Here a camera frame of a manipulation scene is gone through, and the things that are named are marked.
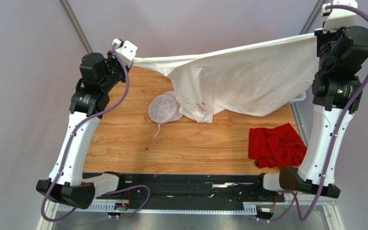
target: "white mesh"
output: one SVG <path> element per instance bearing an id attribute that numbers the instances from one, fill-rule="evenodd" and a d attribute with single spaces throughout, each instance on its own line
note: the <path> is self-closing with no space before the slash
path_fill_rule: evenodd
<path id="1" fill-rule="evenodd" d="M 163 124 L 170 121 L 178 111 L 177 101 L 167 94 L 154 98 L 149 105 L 149 117 L 152 121 Z"/>

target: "white cloth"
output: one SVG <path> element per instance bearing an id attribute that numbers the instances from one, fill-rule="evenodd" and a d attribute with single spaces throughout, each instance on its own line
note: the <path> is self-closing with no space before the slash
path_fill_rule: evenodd
<path id="1" fill-rule="evenodd" d="M 201 55 L 135 58 L 133 65 L 171 79 L 180 113 L 212 122 L 228 109 L 265 116 L 312 84 L 318 68 L 316 37 L 298 35 Z"/>

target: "wooden tabletop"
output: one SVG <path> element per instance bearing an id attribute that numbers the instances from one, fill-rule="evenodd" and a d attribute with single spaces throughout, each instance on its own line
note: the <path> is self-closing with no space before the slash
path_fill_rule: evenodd
<path id="1" fill-rule="evenodd" d="M 147 114 L 149 103 L 172 91 L 171 81 L 151 70 L 133 67 L 126 99 L 105 114 L 93 135 L 84 172 L 260 174 L 276 168 L 257 168 L 248 158 L 249 129 L 274 128 L 286 123 L 296 128 L 292 111 L 285 105 L 266 117 L 223 111 L 212 124 L 197 123 L 185 116 L 161 126 Z M 125 85 L 109 93 L 110 103 L 121 97 Z"/>

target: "crumpled red fabric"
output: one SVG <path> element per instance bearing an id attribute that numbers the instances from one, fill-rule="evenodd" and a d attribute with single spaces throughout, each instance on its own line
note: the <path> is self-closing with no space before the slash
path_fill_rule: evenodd
<path id="1" fill-rule="evenodd" d="M 299 166 L 307 147 L 292 125 L 276 128 L 251 128 L 249 130 L 248 157 L 258 168 Z"/>

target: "purple cable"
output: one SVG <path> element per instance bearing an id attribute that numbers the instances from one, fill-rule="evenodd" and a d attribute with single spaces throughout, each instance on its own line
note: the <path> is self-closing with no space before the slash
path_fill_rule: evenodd
<path id="1" fill-rule="evenodd" d="M 129 214 L 124 215 L 124 216 L 119 216 L 119 218 L 130 217 L 131 215 L 133 215 L 136 212 L 140 211 L 146 205 L 146 203 L 148 202 L 148 200 L 150 198 L 150 189 L 149 189 L 149 187 L 147 187 L 146 185 L 135 185 L 135 186 L 132 186 L 130 188 L 126 188 L 126 189 L 122 189 L 122 190 L 118 190 L 118 191 L 114 191 L 114 192 L 108 192 L 108 193 L 105 194 L 105 195 L 112 195 L 112 194 L 122 193 L 122 192 L 125 192 L 127 190 L 131 190 L 131 189 L 135 189 L 135 188 L 146 188 L 147 189 L 147 197 L 146 197 L 146 200 L 144 201 L 144 203 L 139 208 L 137 208 L 136 210 L 134 210 L 132 213 L 129 213 Z M 81 226 L 85 226 L 85 225 L 88 225 L 88 224 L 92 224 L 92 223 L 95 223 L 95 222 L 98 222 L 98 221 L 101 221 L 101 220 L 104 220 L 104 219 L 109 219 L 109 217 L 102 217 L 102 218 L 99 218 L 99 219 L 96 219 L 96 220 L 93 220 L 93 221 L 90 221 L 90 222 L 87 222 L 87 223 L 83 223 L 83 224 L 70 225 L 70 224 L 65 224 L 65 223 L 62 223 L 62 222 L 60 222 L 60 224 L 62 224 L 64 226 L 67 226 L 67 227 L 77 228 L 77 227 L 81 227 Z"/>
<path id="2" fill-rule="evenodd" d="M 351 11 L 353 13 L 356 13 L 357 15 L 359 15 L 360 17 L 362 17 L 364 20 L 366 20 L 368 22 L 368 15 L 366 13 L 362 12 L 361 10 L 358 10 L 357 8 L 351 7 L 351 6 L 330 5 L 330 6 L 326 6 L 325 9 L 326 10 L 329 10 L 329 9 L 342 9 L 342 10 Z M 323 170 L 322 170 L 322 175 L 326 175 L 326 173 L 327 173 L 330 158 L 332 157 L 333 148 L 334 148 L 336 138 L 337 138 L 337 135 L 338 135 L 338 130 L 340 129 L 341 123 L 343 122 L 343 118 L 344 118 L 346 112 L 348 111 L 348 109 L 350 108 L 351 104 L 360 95 L 360 93 L 363 91 L 363 89 L 367 85 L 367 83 L 368 83 L 368 74 L 367 74 L 366 78 L 364 79 L 363 83 L 357 89 L 357 91 L 348 100 L 347 104 L 343 108 L 343 111 L 341 112 L 341 114 L 340 114 L 340 116 L 337 120 L 336 126 L 334 128 L 333 136 L 332 136 L 332 139 L 330 141 L 330 146 L 329 146 L 329 149 L 327 151 L 326 161 L 324 163 L 324 167 L 323 167 Z M 292 202 L 290 203 L 289 208 L 280 217 L 278 217 L 276 219 L 273 219 L 273 220 L 269 220 L 269 221 L 270 222 L 275 222 L 275 221 L 281 220 L 289 212 L 289 210 L 290 210 L 291 206 L 293 205 L 294 201 L 296 201 L 296 207 L 298 209 L 299 219 L 301 221 L 307 220 L 307 218 L 309 217 L 309 215 L 313 211 L 314 207 L 316 206 L 317 201 L 319 200 L 320 194 L 322 193 L 323 184 L 324 184 L 324 177 L 322 176 L 320 178 L 319 188 L 316 192 L 316 195 L 314 196 L 314 199 L 313 199 L 309 209 L 307 210 L 306 214 L 303 217 L 301 215 L 301 210 L 300 210 L 300 205 L 299 205 L 298 198 L 297 198 L 297 193 L 292 192 L 294 198 L 293 198 Z"/>
<path id="3" fill-rule="evenodd" d="M 110 108 L 108 108 L 106 110 L 103 110 L 102 112 L 99 112 L 97 114 L 93 114 L 93 115 L 91 115 L 91 116 L 83 119 L 81 122 L 79 122 L 79 124 L 77 124 L 75 126 L 75 128 L 73 129 L 73 131 L 72 131 L 73 134 L 76 134 L 76 131 L 78 131 L 78 129 L 83 124 L 85 124 L 87 121 L 89 121 L 90 119 L 95 118 L 95 117 L 98 117 L 98 116 L 101 116 L 101 115 L 103 115 L 103 114 L 105 114 L 107 112 L 110 112 L 110 111 L 114 110 L 116 107 L 118 107 L 123 102 L 123 100 L 127 96 L 127 92 L 129 90 L 129 74 L 128 74 L 128 71 L 127 71 L 126 66 L 123 63 L 122 59 L 120 59 L 119 55 L 117 55 L 117 53 L 116 53 L 116 44 L 113 44 L 112 51 L 113 51 L 113 55 L 116 57 L 116 59 L 119 62 L 119 64 L 122 66 L 123 72 L 124 72 L 125 77 L 126 77 L 126 88 L 125 88 L 125 92 L 123 93 L 123 95 L 120 98 L 120 100 L 116 104 L 114 104 L 112 107 L 110 107 Z M 59 171 L 57 172 L 57 176 L 52 181 L 52 183 L 49 186 L 49 188 L 48 188 L 48 190 L 47 190 L 47 192 L 46 192 L 46 194 L 44 196 L 44 199 L 42 201 L 41 215 L 42 215 L 42 218 L 44 218 L 46 221 L 50 221 L 50 222 L 58 222 L 58 221 L 61 221 L 61 220 L 65 219 L 65 218 L 67 218 L 70 214 L 72 214 L 76 210 L 76 208 L 73 208 L 69 213 L 67 213 L 63 217 L 60 217 L 60 218 L 57 218 L 57 219 L 51 219 L 51 218 L 47 217 L 46 214 L 45 214 L 45 210 L 44 210 L 45 209 L 45 204 L 46 204 L 46 202 L 48 200 L 48 197 L 49 197 L 49 194 L 51 194 L 51 191 L 54 188 L 54 185 L 57 183 L 57 181 L 59 179 L 59 176 L 62 174 L 62 170 L 64 169 L 65 160 L 66 160 L 66 157 L 68 155 L 68 152 L 69 152 L 70 145 L 72 143 L 73 137 L 74 137 L 74 135 L 70 135 L 70 137 L 68 139 L 68 142 L 67 142 L 66 147 L 65 147 L 65 150 L 64 150 L 64 154 L 62 156 L 61 165 L 59 166 Z"/>

